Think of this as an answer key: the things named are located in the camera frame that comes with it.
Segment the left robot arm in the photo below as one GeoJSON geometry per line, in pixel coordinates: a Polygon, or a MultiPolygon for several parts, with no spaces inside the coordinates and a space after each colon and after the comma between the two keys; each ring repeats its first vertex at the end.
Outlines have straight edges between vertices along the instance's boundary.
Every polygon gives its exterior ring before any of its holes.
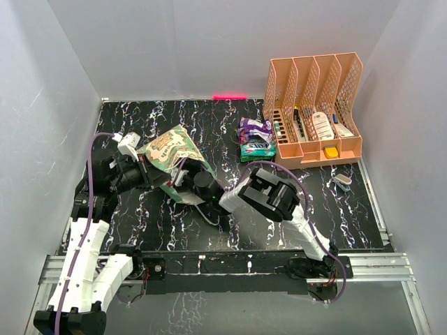
{"type": "Polygon", "coordinates": [[[170,175],[156,168],[143,150],[124,148],[121,157],[91,153],[75,189],[68,248],[55,291],[47,306],[36,311],[34,327],[41,334],[103,334],[106,311],[126,277],[144,270],[141,252],[118,245],[99,266],[99,254],[120,194],[153,189],[170,175]]]}

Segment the purple snack packet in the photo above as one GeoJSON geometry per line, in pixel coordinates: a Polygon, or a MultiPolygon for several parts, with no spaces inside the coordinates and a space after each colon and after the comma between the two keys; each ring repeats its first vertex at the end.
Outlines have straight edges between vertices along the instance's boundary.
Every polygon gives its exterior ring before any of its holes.
{"type": "Polygon", "coordinates": [[[273,141],[272,124],[269,120],[258,121],[242,117],[237,133],[240,144],[245,144],[255,139],[262,139],[264,142],[273,141]]]}

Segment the green paper bag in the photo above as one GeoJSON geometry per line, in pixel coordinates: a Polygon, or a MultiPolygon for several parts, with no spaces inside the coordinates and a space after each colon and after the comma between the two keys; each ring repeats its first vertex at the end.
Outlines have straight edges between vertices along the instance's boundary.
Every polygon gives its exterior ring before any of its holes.
{"type": "Polygon", "coordinates": [[[174,126],[139,148],[137,153],[145,155],[155,167],[170,174],[170,181],[159,188],[176,203],[195,207],[205,221],[212,226],[217,226],[220,218],[227,214],[226,210],[219,206],[224,188],[217,181],[216,173],[212,171],[210,164],[183,126],[174,126]],[[172,180],[183,158],[188,159],[185,164],[186,170],[199,169],[199,173],[194,177],[195,185],[191,191],[172,185],[172,180]]]}

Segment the teal Fox's candy bag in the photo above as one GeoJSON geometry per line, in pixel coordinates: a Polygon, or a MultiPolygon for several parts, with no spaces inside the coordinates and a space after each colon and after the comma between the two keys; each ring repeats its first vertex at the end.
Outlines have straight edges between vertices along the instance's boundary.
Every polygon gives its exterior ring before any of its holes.
{"type": "Polygon", "coordinates": [[[276,149],[270,142],[250,141],[240,145],[240,160],[242,162],[261,161],[274,158],[276,149]]]}

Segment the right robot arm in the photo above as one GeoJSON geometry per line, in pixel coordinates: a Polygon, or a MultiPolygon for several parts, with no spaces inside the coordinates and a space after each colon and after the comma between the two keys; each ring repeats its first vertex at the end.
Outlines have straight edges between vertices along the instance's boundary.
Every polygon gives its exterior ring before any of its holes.
{"type": "Polygon", "coordinates": [[[175,185],[193,196],[193,205],[209,224],[218,225],[221,217],[249,205],[265,218],[289,225],[298,234],[316,275],[326,277],[336,269],[337,249],[310,223],[297,188],[288,180],[257,167],[235,188],[226,191],[211,172],[200,168],[180,170],[175,185]]]}

